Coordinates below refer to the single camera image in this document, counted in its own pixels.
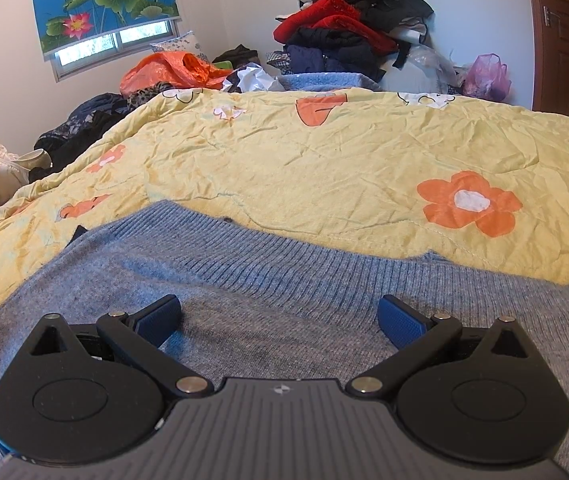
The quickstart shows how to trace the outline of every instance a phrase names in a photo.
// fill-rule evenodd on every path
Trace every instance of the bed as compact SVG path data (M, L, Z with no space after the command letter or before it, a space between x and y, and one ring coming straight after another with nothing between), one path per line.
M194 89L159 94L0 208L0 305L78 225L161 200L328 248L569 283L568 117L440 94Z

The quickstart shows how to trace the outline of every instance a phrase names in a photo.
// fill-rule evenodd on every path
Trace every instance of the window frame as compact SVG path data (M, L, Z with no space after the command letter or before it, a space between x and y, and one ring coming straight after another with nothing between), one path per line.
M110 35L113 37L114 46L98 52L96 54L91 54L91 56L83 57L76 61L72 61L66 65L60 63L60 58L56 56L56 53L51 54L50 61L53 69L53 75L56 82L60 82L72 75L84 72L89 68L101 65L103 63L119 59L120 57L129 56L131 54L136 54L137 52L142 52L149 48L149 44L155 43L156 41L166 41L171 38L177 38L180 34L178 29L178 22L180 18L169 18L168 20L157 20L151 23L168 22L168 32L166 34L160 34L158 36L153 36L151 38L141 38L136 41L130 41L128 43L122 43L120 39L120 31L111 32ZM143 25L149 25L150 23L141 23L140 25L135 25L135 27L141 27Z

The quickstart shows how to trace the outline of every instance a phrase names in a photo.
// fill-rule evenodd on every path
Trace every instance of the pink plastic bag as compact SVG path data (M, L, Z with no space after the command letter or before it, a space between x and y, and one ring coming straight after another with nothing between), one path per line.
M509 95L511 80L498 54L477 56L464 81L464 95L501 103Z

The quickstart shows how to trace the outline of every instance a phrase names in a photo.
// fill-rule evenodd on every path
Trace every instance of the black device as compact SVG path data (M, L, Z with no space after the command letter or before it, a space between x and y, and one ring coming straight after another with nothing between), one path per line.
M165 296L89 325L47 314L0 380L0 480L569 480L569 401L519 323L463 328L394 296L399 349L348 381L213 383L158 348Z

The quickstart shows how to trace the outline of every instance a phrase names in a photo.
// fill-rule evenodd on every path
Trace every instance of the leopard print fabric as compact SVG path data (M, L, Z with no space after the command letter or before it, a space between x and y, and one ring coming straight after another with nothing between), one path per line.
M127 107L130 112L133 112L136 108L141 107L143 104L151 101L156 95L162 94L165 90L172 90L175 88L171 83L166 81L161 81L155 83L153 86L143 88L141 90L136 90L133 92L129 98L126 100Z

